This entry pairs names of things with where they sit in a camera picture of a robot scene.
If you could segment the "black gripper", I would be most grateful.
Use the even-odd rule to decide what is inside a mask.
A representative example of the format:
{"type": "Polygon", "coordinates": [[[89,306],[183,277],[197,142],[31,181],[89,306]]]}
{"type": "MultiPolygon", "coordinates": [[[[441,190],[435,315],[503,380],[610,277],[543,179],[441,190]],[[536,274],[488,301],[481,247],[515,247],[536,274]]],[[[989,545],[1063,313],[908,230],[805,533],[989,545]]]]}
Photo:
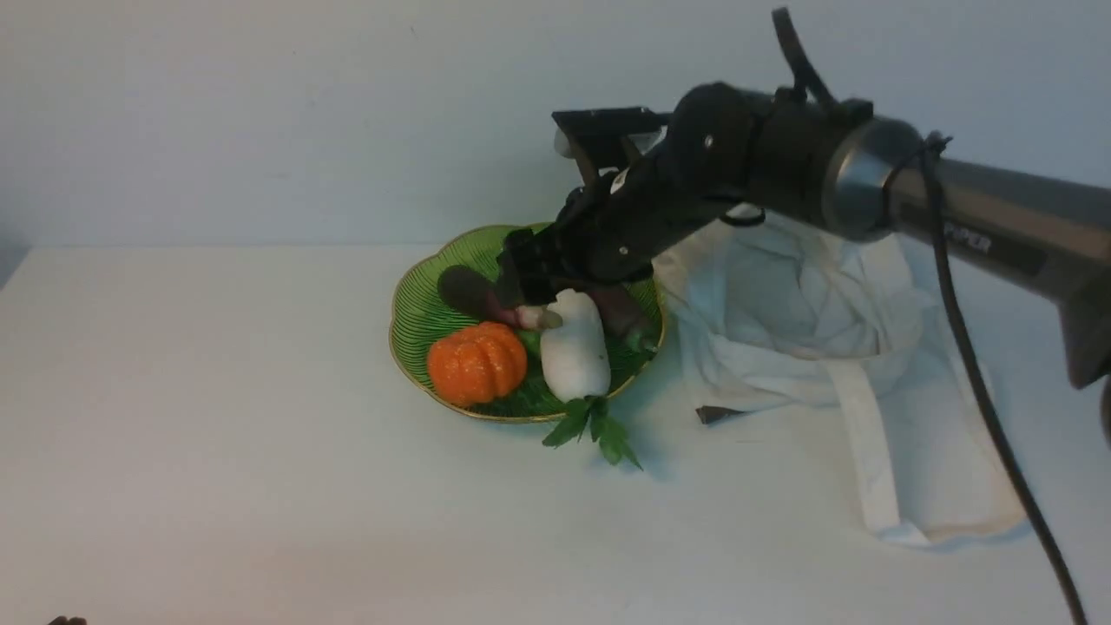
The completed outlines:
{"type": "Polygon", "coordinates": [[[651,148],[623,170],[584,148],[559,148],[585,171],[583,190],[550,226],[520,228],[497,255],[496,298],[546,306],[558,286],[644,280],[655,258],[739,203],[733,148],[651,148]]]}

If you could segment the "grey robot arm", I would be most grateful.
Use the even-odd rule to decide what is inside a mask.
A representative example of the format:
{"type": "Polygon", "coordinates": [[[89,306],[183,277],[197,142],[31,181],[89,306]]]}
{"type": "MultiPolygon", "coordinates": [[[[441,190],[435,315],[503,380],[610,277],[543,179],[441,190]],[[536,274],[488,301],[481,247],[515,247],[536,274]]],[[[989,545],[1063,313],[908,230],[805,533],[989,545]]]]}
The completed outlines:
{"type": "Polygon", "coordinates": [[[497,256],[496,295],[540,305],[560,288],[650,278],[651,262],[738,203],[853,242],[901,233],[1055,302],[1068,380],[1108,380],[1108,191],[948,160],[947,138],[873,114],[701,84],[675,110],[556,112],[568,138],[665,135],[622,173],[599,175],[539,233],[516,230],[497,256]]]}

